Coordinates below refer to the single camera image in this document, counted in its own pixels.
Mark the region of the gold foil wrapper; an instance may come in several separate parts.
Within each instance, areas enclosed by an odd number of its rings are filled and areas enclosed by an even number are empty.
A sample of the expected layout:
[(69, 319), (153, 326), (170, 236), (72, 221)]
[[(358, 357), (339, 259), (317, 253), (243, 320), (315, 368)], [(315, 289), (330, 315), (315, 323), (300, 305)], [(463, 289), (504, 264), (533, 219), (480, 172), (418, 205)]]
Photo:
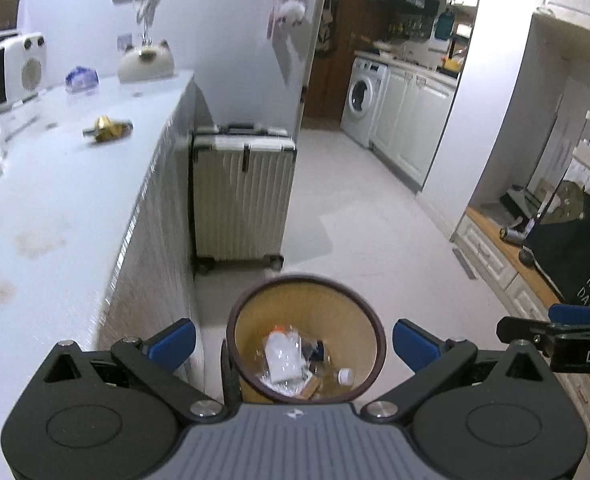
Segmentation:
[(97, 118), (91, 128), (82, 130), (82, 136), (96, 144), (115, 142), (130, 136), (133, 124), (130, 120), (113, 120), (107, 116)]

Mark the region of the crushed blue soda can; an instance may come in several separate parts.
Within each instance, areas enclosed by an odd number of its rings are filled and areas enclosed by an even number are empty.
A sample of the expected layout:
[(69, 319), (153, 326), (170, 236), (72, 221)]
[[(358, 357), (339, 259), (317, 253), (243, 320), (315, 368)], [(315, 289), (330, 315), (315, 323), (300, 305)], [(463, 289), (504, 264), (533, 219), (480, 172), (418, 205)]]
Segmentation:
[(304, 360), (308, 363), (323, 363), (330, 358), (324, 341), (321, 339), (302, 337), (301, 353)]

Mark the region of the clear plastic packaging bag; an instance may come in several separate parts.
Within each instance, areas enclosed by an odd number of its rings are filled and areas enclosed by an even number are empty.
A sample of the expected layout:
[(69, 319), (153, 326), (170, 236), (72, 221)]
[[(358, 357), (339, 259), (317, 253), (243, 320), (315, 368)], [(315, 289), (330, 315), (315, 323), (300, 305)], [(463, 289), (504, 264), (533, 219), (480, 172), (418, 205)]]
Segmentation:
[(303, 335), (294, 326), (275, 326), (262, 341), (260, 358), (263, 364), (257, 374), (259, 381), (279, 396), (295, 399), (312, 373), (316, 363), (308, 363), (301, 353)]

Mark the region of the brown round trash bin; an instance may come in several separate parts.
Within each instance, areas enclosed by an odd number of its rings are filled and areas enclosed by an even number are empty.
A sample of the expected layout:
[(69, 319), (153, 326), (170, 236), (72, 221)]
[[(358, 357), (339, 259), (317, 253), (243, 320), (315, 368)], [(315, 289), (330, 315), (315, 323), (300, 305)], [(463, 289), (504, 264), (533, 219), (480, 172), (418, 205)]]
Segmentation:
[[(270, 377), (271, 340), (290, 352), (297, 377)], [(351, 288), (309, 274), (270, 278), (240, 296), (226, 323), (223, 397), (229, 404), (351, 402), (374, 384), (386, 348), (382, 322)]]

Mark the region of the silver insulated table cover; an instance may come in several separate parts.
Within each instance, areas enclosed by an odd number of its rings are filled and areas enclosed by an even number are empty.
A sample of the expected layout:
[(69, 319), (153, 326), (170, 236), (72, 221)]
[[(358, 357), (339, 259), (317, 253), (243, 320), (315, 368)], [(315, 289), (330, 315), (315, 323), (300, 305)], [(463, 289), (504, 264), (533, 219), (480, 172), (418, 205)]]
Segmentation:
[(199, 324), (188, 226), (188, 149), (196, 84), (186, 73), (147, 166), (104, 292), (94, 350), (152, 336), (180, 318)]

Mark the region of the black printed tote bag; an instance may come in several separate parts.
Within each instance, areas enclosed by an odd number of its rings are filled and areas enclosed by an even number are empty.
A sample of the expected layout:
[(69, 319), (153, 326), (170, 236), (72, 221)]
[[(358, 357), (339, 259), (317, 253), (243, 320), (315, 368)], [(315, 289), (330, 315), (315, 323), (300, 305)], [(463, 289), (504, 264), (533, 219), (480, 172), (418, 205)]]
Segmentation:
[(522, 256), (565, 304), (590, 307), (590, 194), (583, 184), (560, 182)]

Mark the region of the glass bottle in bin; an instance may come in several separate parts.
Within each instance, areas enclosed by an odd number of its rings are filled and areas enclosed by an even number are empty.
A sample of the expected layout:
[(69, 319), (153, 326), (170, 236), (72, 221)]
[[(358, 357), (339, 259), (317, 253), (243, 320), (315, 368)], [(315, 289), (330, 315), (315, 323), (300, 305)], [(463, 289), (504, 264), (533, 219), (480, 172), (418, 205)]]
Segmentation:
[(332, 363), (316, 363), (312, 373), (319, 379), (316, 395), (319, 398), (340, 396), (351, 390), (354, 383), (354, 373), (349, 367), (334, 367)]

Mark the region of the cardboard box in bin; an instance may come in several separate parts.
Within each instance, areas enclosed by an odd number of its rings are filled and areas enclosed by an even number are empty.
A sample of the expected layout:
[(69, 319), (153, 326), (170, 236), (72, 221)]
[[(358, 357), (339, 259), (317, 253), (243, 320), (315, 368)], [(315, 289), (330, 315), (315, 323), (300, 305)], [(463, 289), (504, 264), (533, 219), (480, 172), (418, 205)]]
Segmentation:
[(296, 394), (295, 399), (305, 401), (311, 400), (319, 390), (320, 385), (321, 379), (316, 375), (310, 375)]

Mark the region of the beige hard-shell suitcase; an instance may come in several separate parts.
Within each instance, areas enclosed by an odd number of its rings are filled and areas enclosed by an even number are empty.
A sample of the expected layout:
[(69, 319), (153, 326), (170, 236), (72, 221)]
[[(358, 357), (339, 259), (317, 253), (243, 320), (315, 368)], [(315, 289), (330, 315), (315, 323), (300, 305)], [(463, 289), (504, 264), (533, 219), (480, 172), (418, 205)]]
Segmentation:
[(297, 145), (283, 128), (201, 126), (192, 133), (188, 170), (196, 270), (257, 263), (279, 271)]

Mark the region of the white washing machine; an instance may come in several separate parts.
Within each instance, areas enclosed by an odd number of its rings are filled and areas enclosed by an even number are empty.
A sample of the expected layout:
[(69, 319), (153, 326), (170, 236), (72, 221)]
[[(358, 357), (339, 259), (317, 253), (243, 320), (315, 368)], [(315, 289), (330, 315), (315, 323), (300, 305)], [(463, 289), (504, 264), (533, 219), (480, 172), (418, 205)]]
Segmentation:
[(354, 59), (340, 128), (362, 148), (370, 147), (387, 79), (386, 64), (363, 56)]

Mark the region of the blue tissue pack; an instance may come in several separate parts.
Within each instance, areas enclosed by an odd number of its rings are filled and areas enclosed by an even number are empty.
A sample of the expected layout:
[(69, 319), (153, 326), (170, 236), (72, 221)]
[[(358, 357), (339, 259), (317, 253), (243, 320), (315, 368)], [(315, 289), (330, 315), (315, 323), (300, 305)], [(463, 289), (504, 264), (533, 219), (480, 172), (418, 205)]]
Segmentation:
[(65, 88), (69, 93), (78, 93), (98, 86), (96, 70), (84, 66), (76, 66), (65, 78)]

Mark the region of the white cat-shaped container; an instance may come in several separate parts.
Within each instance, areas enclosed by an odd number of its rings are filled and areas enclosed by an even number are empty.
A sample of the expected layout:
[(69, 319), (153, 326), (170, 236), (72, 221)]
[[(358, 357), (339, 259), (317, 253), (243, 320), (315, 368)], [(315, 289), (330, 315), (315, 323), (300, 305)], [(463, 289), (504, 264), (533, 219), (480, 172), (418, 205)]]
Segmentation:
[(174, 75), (174, 57), (167, 40), (158, 44), (129, 46), (124, 51), (117, 77), (122, 84), (169, 78)]

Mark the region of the white space heater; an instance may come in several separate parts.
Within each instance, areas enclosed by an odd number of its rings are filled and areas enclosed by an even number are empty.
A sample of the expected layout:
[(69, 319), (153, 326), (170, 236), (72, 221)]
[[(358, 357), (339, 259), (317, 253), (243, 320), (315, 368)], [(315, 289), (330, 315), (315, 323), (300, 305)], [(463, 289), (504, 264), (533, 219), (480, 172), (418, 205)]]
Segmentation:
[(46, 42), (40, 32), (0, 42), (0, 108), (31, 99), (41, 88)]

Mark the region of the white plush wall toy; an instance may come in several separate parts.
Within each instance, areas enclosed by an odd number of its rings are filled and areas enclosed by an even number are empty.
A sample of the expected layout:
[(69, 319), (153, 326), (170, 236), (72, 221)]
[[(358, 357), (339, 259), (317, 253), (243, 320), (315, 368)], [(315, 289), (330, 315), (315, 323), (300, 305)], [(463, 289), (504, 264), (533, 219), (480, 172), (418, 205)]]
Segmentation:
[(287, 0), (278, 8), (276, 22), (283, 26), (299, 26), (306, 17), (306, 5), (299, 0)]

